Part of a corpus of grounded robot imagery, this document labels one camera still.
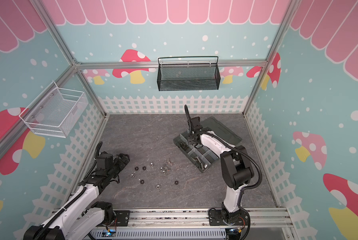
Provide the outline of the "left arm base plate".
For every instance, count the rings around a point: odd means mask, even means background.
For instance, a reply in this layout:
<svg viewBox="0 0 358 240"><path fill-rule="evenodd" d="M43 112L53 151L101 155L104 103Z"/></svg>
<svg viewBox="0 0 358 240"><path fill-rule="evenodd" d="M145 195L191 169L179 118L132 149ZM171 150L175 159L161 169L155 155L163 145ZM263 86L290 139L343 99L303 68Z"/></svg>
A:
<svg viewBox="0 0 358 240"><path fill-rule="evenodd" d="M131 211L128 210L113 210L114 217L108 225L110 228L127 227L130 220Z"/></svg>

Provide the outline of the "silver wing nut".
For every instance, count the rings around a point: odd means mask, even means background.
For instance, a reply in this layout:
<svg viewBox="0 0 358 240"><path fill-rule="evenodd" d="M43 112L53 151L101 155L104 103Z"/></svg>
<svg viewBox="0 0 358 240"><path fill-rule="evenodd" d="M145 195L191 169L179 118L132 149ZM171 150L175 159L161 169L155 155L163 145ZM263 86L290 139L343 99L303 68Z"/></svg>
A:
<svg viewBox="0 0 358 240"><path fill-rule="evenodd" d="M168 159L168 160L166 161L166 163L167 163L169 166L173 166L173 162L172 162L170 159Z"/></svg>

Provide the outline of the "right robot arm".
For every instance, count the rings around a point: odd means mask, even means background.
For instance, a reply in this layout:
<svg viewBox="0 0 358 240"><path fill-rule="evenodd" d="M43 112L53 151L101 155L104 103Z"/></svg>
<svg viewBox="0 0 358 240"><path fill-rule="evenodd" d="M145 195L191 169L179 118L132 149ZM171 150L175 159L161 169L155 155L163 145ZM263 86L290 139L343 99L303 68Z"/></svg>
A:
<svg viewBox="0 0 358 240"><path fill-rule="evenodd" d="M192 118L189 112L186 112L186 117L189 125L189 144L194 147L205 146L220 157L222 176L228 186L221 215L226 224L232 225L242 217L242 197L245 190L255 189L262 183L262 170L247 154L245 147L236 147L209 128L204 128L199 117Z"/></svg>

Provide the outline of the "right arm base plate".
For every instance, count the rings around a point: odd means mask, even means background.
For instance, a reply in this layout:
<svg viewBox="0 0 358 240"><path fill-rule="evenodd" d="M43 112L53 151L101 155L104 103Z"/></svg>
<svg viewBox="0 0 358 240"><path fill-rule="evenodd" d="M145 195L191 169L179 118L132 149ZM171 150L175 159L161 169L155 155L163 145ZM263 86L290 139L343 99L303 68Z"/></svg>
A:
<svg viewBox="0 0 358 240"><path fill-rule="evenodd" d="M208 211L210 226L243 226L248 227L251 223L247 211L237 210L229 213L226 209L211 208Z"/></svg>

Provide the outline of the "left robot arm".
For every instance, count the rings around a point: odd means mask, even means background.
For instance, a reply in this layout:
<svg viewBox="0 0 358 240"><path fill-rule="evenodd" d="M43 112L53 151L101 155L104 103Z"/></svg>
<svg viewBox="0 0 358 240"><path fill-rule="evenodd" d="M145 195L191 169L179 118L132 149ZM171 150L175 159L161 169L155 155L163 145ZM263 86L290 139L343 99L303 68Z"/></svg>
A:
<svg viewBox="0 0 358 240"><path fill-rule="evenodd" d="M112 203L96 202L112 182L120 183L119 173L129 164L126 154L96 156L96 170L78 185L76 193L53 216L39 226L31 226L25 240L82 240L98 225L108 227L117 221Z"/></svg>

